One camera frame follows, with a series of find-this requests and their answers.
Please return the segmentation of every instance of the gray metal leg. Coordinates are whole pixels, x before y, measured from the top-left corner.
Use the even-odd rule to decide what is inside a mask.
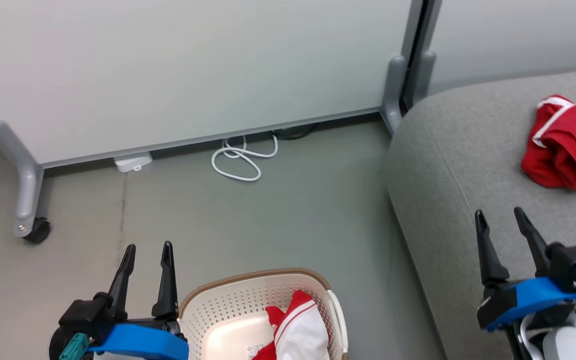
[[[1,120],[0,149],[14,164],[19,174],[19,198],[14,211],[16,219],[14,220],[13,234],[18,238],[23,238],[33,230],[39,192],[44,179],[44,169],[39,167],[30,151],[21,143],[10,126]]]
[[[379,112],[386,122],[388,130],[394,134],[402,122],[402,110],[400,110],[400,96],[406,78],[406,58],[402,55],[393,57],[388,63],[386,75],[386,87],[383,91],[383,100]]]
[[[418,28],[419,36],[415,45],[416,50],[411,55],[412,61],[408,65],[410,71],[402,96],[409,108],[428,96],[430,80],[437,59],[435,51],[430,50],[430,43],[433,39],[442,2],[443,0],[426,0],[424,11],[419,16],[421,19]]]

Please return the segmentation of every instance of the metal frame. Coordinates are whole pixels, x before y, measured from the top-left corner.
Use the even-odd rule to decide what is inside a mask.
[[[442,0],[425,1],[419,14],[420,23],[416,32],[416,42],[408,64],[409,72],[402,94],[402,99],[409,108],[428,96],[430,79],[437,59],[437,53],[430,50],[430,43],[439,18]]]
[[[410,10],[404,41],[401,46],[401,54],[396,55],[388,62],[388,71],[386,73],[386,85],[383,91],[383,100],[379,112],[390,134],[394,134],[397,127],[402,122],[402,110],[400,100],[405,90],[406,79],[409,74],[410,62],[414,59],[416,49],[416,35],[420,22],[423,21],[423,11],[425,9],[425,0],[411,0]]]
[[[23,238],[33,230],[44,169],[39,167],[30,151],[4,121],[0,121],[0,149],[14,164],[19,175],[13,234]]]
[[[339,114],[306,118],[303,120],[288,121],[288,122],[284,122],[284,123],[277,123],[275,125],[265,125],[265,126],[260,126],[260,127],[254,127],[252,129],[237,130],[237,131],[231,131],[231,132],[222,132],[220,134],[201,136],[201,137],[193,137],[190,139],[183,139],[183,140],[179,140],[179,141],[156,143],[153,145],[126,148],[124,150],[96,153],[94,155],[85,155],[85,156],[81,156],[81,157],[73,157],[73,158],[67,159],[67,160],[42,162],[41,164],[39,164],[39,166],[41,166],[41,168],[43,168],[43,169],[50,169],[53,167],[62,167],[62,166],[71,166],[73,164],[93,162],[95,160],[110,159],[110,158],[115,158],[115,157],[125,157],[126,155],[145,153],[147,151],[156,151],[156,150],[164,150],[164,149],[170,149],[170,148],[178,148],[180,146],[187,146],[187,145],[199,144],[199,143],[211,142],[211,141],[221,141],[221,139],[240,137],[243,135],[251,135],[251,134],[256,134],[256,133],[270,132],[272,130],[294,128],[296,126],[304,126],[304,125],[311,125],[311,124],[317,124],[317,123],[324,123],[327,121],[345,119],[348,117],[365,116],[367,114],[374,114],[377,111],[379,111],[379,107],[369,107],[367,109],[360,109],[360,110],[356,110],[356,111],[342,112]]]

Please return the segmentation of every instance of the laundry basket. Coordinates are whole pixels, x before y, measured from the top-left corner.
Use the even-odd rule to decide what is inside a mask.
[[[302,290],[317,303],[328,333],[330,360],[348,359],[344,313],[326,279],[304,268],[274,269],[225,278],[183,299],[179,326],[190,360],[251,360],[273,341],[267,306],[288,309]]]

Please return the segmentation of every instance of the gray sofa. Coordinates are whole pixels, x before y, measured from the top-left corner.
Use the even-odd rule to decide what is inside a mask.
[[[534,276],[513,208],[548,243],[576,245],[576,191],[549,189],[520,169],[537,102],[576,102],[576,72],[451,89],[415,105],[396,130],[386,164],[390,198],[448,360],[507,360],[503,333],[484,333],[473,215],[482,209],[514,279]]]

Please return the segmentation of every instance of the sticker label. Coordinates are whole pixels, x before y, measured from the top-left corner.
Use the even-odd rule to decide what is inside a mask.
[[[253,358],[263,349],[267,344],[256,344],[246,347],[247,360],[253,360]]]

